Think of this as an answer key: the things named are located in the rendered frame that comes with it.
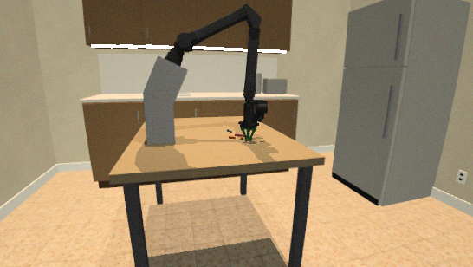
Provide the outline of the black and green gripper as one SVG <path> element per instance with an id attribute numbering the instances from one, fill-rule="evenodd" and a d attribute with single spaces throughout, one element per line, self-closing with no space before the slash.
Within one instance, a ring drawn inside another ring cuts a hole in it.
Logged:
<path id="1" fill-rule="evenodd" d="M 256 131 L 257 126 L 259 126 L 259 123 L 253 123 L 253 114 L 254 113 L 251 113 L 251 114 L 243 113 L 243 121 L 238 122 L 238 124 L 240 124 L 240 128 L 243 132 L 245 139 L 249 138 L 249 140 L 251 140 L 254 132 Z M 246 129 L 247 131 L 247 136 L 245 134 L 244 129 Z M 249 136 L 251 130 L 252 130 L 252 133 L 251 133 L 251 136 Z"/>

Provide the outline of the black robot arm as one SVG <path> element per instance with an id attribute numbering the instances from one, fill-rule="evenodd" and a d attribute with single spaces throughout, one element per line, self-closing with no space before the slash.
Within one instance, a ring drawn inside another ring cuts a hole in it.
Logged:
<path id="1" fill-rule="evenodd" d="M 243 104 L 243 112 L 246 114 L 254 113 L 253 123 L 257 123 L 262 122 L 264 114 L 268 112 L 267 101 L 253 100 L 256 94 L 256 67 L 260 24 L 262 19 L 252 8 L 249 7 L 248 4 L 244 4 L 243 7 L 238 10 L 204 26 L 201 29 L 194 30 L 188 34 L 185 32 L 180 33 L 177 37 L 177 41 L 175 41 L 165 59 L 180 66 L 183 61 L 184 52 L 192 52 L 194 46 L 203 40 L 245 20 L 249 25 L 249 40 L 243 90 L 243 96 L 246 102 Z"/>

